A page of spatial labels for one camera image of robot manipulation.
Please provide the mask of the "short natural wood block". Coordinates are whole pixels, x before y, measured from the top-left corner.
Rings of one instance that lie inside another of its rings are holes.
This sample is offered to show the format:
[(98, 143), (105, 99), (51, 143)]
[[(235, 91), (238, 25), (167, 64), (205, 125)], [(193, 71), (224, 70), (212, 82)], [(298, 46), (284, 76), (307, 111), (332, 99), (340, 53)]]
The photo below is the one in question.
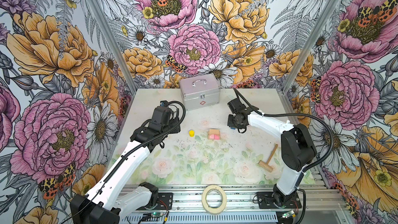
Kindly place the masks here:
[(220, 135), (220, 130), (219, 129), (209, 129), (209, 135)]

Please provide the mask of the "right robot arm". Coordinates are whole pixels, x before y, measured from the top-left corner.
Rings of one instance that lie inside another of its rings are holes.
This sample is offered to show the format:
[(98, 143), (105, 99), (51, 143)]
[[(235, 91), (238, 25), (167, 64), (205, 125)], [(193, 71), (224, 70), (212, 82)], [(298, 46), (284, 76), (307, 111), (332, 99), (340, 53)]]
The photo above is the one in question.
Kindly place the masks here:
[(286, 205), (297, 192), (306, 170), (317, 154), (308, 128), (303, 124), (294, 125), (278, 119), (287, 117), (287, 114), (270, 115), (257, 107), (245, 106), (239, 98), (231, 100), (228, 107), (232, 112), (228, 116), (230, 128), (245, 131), (248, 126), (252, 126), (280, 138), (285, 166), (273, 188), (272, 198), (276, 206)]

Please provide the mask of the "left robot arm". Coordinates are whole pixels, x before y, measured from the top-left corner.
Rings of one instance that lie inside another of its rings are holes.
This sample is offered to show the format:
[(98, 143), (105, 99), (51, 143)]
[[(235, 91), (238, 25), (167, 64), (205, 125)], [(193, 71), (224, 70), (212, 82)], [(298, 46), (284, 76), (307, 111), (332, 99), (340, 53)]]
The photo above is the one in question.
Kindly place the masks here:
[(164, 147), (169, 134), (179, 133), (186, 109), (179, 101), (161, 101), (152, 114), (130, 137), (125, 150), (111, 169), (86, 194), (70, 202), (70, 219), (75, 224), (117, 224), (133, 211), (152, 208), (158, 201), (158, 188), (140, 184), (132, 193), (119, 194), (139, 165), (157, 147)]

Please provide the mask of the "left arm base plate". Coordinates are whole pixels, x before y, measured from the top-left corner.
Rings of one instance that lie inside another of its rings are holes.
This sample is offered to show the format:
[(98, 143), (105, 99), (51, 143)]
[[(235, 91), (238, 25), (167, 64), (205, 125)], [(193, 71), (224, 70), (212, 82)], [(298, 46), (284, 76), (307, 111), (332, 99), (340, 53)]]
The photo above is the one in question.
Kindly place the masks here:
[(156, 210), (171, 210), (173, 206), (174, 194), (170, 192), (158, 193), (157, 203), (154, 207)]

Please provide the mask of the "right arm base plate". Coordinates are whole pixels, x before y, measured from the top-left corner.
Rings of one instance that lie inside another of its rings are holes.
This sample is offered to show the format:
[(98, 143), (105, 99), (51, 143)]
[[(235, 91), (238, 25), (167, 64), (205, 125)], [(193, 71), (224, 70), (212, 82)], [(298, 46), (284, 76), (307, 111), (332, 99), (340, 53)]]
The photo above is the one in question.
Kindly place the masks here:
[(298, 193), (285, 196), (278, 192), (257, 192), (254, 202), (258, 204), (260, 209), (285, 209), (285, 208), (302, 208)]

